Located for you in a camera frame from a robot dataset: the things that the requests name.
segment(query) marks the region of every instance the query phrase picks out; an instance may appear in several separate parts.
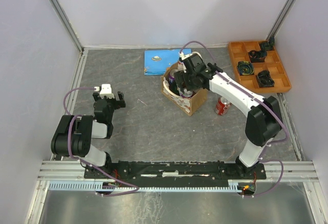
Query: blue paper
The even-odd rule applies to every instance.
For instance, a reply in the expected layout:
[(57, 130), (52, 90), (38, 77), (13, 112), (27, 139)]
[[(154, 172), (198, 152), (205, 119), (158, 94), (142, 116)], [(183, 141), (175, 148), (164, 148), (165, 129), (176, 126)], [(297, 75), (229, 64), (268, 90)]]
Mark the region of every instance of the blue paper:
[[(145, 75), (163, 75), (166, 68), (179, 60), (180, 49), (145, 51)], [(184, 49), (184, 54), (190, 54), (191, 49)]]

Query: wire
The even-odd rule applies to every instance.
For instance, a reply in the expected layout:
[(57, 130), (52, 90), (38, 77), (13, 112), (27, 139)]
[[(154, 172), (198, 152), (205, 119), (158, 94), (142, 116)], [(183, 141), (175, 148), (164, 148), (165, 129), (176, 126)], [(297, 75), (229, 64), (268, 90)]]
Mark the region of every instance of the wire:
[(66, 107), (66, 98), (71, 92), (74, 92), (76, 90), (96, 90), (96, 89), (94, 87), (77, 87), (77, 88), (70, 90), (68, 93), (66, 93), (64, 100), (63, 100), (63, 105), (64, 105), (65, 112), (69, 115), (72, 115), (72, 114), (68, 111), (68, 109)]
[[(209, 53), (209, 55), (211, 56), (212, 60), (215, 61), (214, 56), (212, 55), (212, 53), (209, 51), (209, 49), (201, 42), (193, 40), (193, 41), (189, 41), (188, 43), (186, 43), (181, 49), (180, 49), (180, 53), (184, 50), (184, 48), (191, 44), (191, 43), (198, 43), (201, 46), (203, 46), (207, 52)], [(279, 117), (262, 101), (260, 101), (259, 99), (257, 99), (256, 97), (254, 97), (251, 93), (249, 93), (248, 91), (244, 90), (242, 87), (240, 87), (239, 85), (235, 84), (234, 82), (230, 82), (229, 79), (227, 79), (223, 74), (219, 73), (218, 71), (215, 72), (217, 75), (219, 75), (220, 77), (222, 77), (228, 84), (234, 86), (235, 88), (237, 88), (239, 91), (241, 91), (242, 93), (246, 94), (248, 97), (250, 97), (251, 99), (257, 101), (259, 104), (261, 104), (275, 119), (276, 121), (279, 123), (279, 125), (281, 126), (281, 128), (284, 130), (286, 137), (284, 139), (280, 139), (280, 140), (275, 140), (272, 142), (268, 142), (266, 145), (269, 146), (271, 144), (276, 144), (276, 143), (280, 143), (280, 142), (285, 142), (290, 138), (289, 132), (287, 127), (282, 123), (282, 121), (279, 119)]]
[(256, 183), (256, 172), (254, 172), (254, 180), (253, 180), (253, 184)]
[[(184, 48), (189, 45), (190, 43), (198, 43), (200, 44), (201, 46), (203, 46), (207, 52), (209, 53), (209, 55), (211, 56), (212, 60), (215, 61), (215, 58), (214, 56), (212, 55), (212, 53), (209, 51), (209, 49), (201, 42), (199, 41), (196, 41), (196, 40), (193, 40), (193, 41), (190, 41), (188, 43), (186, 43), (181, 49), (180, 49), (180, 53), (184, 50)], [(227, 79), (223, 74), (219, 73), (218, 71), (215, 72), (217, 75), (219, 75), (220, 77), (222, 77), (228, 84), (234, 86), (235, 88), (237, 88), (239, 91), (241, 91), (242, 93), (246, 94), (248, 97), (250, 97), (251, 99), (255, 100), (256, 102), (258, 102), (260, 105), (262, 105), (275, 119), (276, 121), (279, 123), (279, 125), (281, 126), (281, 128), (284, 130), (285, 132), (285, 135), (286, 137), (283, 138), (283, 139), (280, 139), (280, 140), (275, 140), (275, 141), (272, 141), (272, 142), (268, 142), (266, 145), (265, 145), (265, 148), (262, 150), (261, 154), (259, 155), (259, 161), (261, 163), (266, 163), (266, 162), (271, 162), (271, 161), (278, 161), (280, 162), (281, 164), (281, 173), (280, 173), (280, 176), (277, 180), (277, 182), (275, 183), (275, 185), (270, 188), (269, 190), (265, 191), (265, 192), (262, 192), (262, 193), (259, 193), (259, 194), (256, 194), (256, 195), (253, 195), (253, 196), (249, 196), (249, 197), (255, 197), (255, 196), (262, 196), (263, 194), (266, 194), (266, 193), (269, 193), (271, 192), (273, 189), (275, 189), (281, 179), (282, 179), (282, 175), (283, 175), (283, 163), (281, 160), (279, 159), (272, 159), (272, 160), (268, 160), (268, 161), (262, 161), (261, 158), (262, 156), (265, 154), (265, 151), (267, 149), (267, 146), (271, 146), (272, 144), (276, 144), (276, 143), (281, 143), (281, 142), (286, 142), (289, 138), (290, 138), (290, 135), (289, 135), (289, 132), (288, 132), (288, 129), (287, 127), (282, 123), (282, 121), (279, 119), (279, 117), (265, 104), (263, 103), (262, 101), (260, 101), (259, 99), (257, 99), (256, 97), (254, 97), (252, 94), (250, 94), (249, 92), (247, 92), (246, 90), (244, 90), (242, 87), (240, 87), (239, 85), (235, 84), (234, 82), (230, 82), (229, 79)]]
[(126, 186), (129, 186), (129, 187), (133, 187), (135, 188), (134, 190), (131, 190), (131, 191), (128, 191), (128, 192), (120, 192), (120, 193), (115, 193), (115, 194), (109, 194), (109, 195), (104, 195), (104, 194), (100, 194), (100, 193), (96, 193), (97, 195), (99, 196), (108, 196), (108, 197), (115, 197), (115, 196), (122, 196), (122, 195), (127, 195), (127, 194), (131, 194), (131, 193), (134, 193), (136, 191), (139, 190), (139, 187), (133, 185), (133, 184), (130, 184), (130, 183), (127, 183), (123, 180), (120, 180), (120, 179), (117, 179), (113, 176), (111, 176), (110, 174), (106, 173), (104, 170), (102, 170), (101, 168), (95, 166), (95, 165), (92, 165), (91, 163), (83, 160), (82, 158), (78, 158), (78, 157), (75, 157), (73, 156), (72, 154), (72, 147), (71, 147), (71, 142), (72, 142), (72, 129), (73, 129), (73, 125), (74, 125), (74, 122), (75, 120), (78, 118), (78, 117), (82, 117), (82, 115), (74, 115), (71, 122), (70, 122), (70, 125), (69, 125), (69, 129), (68, 129), (68, 138), (67, 138), (67, 147), (68, 147), (68, 154), (70, 155), (70, 157), (72, 159), (76, 159), (76, 160), (80, 160), (81, 162), (83, 162), (84, 164), (88, 165), (89, 167), (93, 167), (95, 168), (96, 170), (98, 170), (100, 173), (102, 173), (103, 175), (107, 176), (108, 178), (110, 179), (113, 179), (115, 180), (116, 182), (119, 182), (119, 183), (122, 183), (123, 185), (126, 185)]
[(259, 197), (259, 196), (265, 195), (265, 194), (267, 194), (267, 193), (273, 191), (273, 190), (279, 185), (279, 183), (281, 182), (281, 179), (282, 179), (282, 175), (283, 175), (283, 163), (282, 163), (282, 161), (279, 160), (279, 159), (271, 159), (271, 160), (267, 160), (267, 161), (261, 161), (261, 163), (264, 163), (264, 164), (265, 164), (265, 163), (267, 163), (267, 162), (271, 162), (271, 161), (278, 161), (278, 162), (280, 162), (280, 164), (281, 164), (281, 173), (280, 173), (280, 176), (279, 176), (277, 182), (273, 185), (273, 187), (271, 187), (270, 189), (268, 189), (268, 190), (266, 190), (266, 191), (264, 191), (264, 192), (261, 192), (261, 193), (258, 193), (258, 194), (256, 194), (256, 195), (252, 195), (252, 196), (246, 196), (246, 195), (244, 195), (244, 197), (247, 197), (247, 198), (254, 198), (254, 197)]

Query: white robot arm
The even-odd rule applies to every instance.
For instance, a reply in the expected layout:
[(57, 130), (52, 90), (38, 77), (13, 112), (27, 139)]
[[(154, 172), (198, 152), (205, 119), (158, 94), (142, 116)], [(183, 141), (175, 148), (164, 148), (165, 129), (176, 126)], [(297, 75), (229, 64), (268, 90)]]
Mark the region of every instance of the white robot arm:
[(180, 90), (206, 88), (225, 97), (247, 117), (245, 133), (248, 140), (236, 163), (240, 164), (244, 171), (254, 167), (265, 145), (281, 130), (276, 119), (256, 100), (265, 103), (281, 120), (277, 99), (272, 96), (264, 98), (251, 92), (232, 80), (216, 65), (206, 66), (198, 52), (181, 55), (180, 62), (183, 63), (183, 70), (174, 75)]

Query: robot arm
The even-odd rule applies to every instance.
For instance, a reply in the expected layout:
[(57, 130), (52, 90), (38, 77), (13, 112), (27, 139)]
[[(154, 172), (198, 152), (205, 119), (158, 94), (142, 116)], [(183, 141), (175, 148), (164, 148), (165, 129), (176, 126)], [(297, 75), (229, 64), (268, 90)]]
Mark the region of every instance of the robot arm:
[[(71, 135), (72, 154), (85, 161), (110, 171), (111, 158), (108, 153), (91, 145), (92, 138), (110, 138), (113, 133), (113, 114), (120, 108), (125, 108), (124, 95), (118, 92), (119, 100), (112, 93), (110, 84), (95, 87), (93, 93), (94, 116), (83, 115), (81, 120), (75, 120)], [(73, 115), (63, 115), (51, 140), (51, 151), (55, 155), (69, 156), (68, 131)]]
[(253, 168), (267, 142), (281, 130), (275, 118), (257, 101), (265, 103), (281, 120), (279, 103), (276, 98), (257, 95), (232, 80), (222, 69), (213, 64), (205, 65), (200, 54), (180, 56), (183, 70), (174, 74), (178, 88), (195, 91), (206, 88), (217, 93), (235, 105), (246, 117), (245, 133), (248, 141), (237, 157), (236, 163), (246, 172)]

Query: label on can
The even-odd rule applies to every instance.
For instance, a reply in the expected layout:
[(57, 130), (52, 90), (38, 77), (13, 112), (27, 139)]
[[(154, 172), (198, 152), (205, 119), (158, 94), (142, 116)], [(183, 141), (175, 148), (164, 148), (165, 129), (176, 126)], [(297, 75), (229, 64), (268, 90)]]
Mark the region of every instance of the label on can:
[(170, 83), (172, 83), (172, 82), (175, 80), (175, 78), (174, 78), (174, 73), (176, 73), (176, 72), (178, 72), (177, 69), (172, 69), (172, 70), (170, 71), (170, 73), (169, 73), (169, 82), (170, 82)]
[(230, 108), (231, 103), (224, 97), (219, 98), (216, 106), (215, 106), (215, 113), (218, 115), (225, 115)]

